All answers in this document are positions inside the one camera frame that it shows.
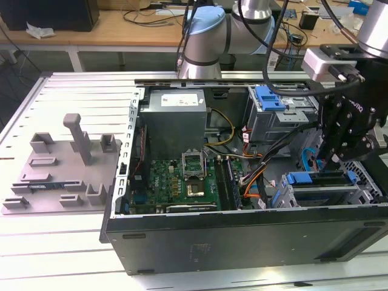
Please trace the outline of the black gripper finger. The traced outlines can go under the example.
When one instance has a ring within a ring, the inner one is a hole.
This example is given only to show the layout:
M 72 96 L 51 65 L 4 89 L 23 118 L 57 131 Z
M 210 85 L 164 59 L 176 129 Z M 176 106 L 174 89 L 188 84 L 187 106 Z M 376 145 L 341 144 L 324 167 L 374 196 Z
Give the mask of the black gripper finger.
M 334 153 L 329 159 L 329 169 L 338 169 L 341 163 L 347 161 L 359 161 L 379 148 L 379 142 L 373 135 L 357 137 L 355 141 L 341 142 L 334 148 Z
M 337 169 L 338 150 L 344 135 L 342 127 L 345 98 L 342 93 L 326 96 L 319 102 L 319 128 L 322 142 L 317 158 L 322 160 L 323 169 Z

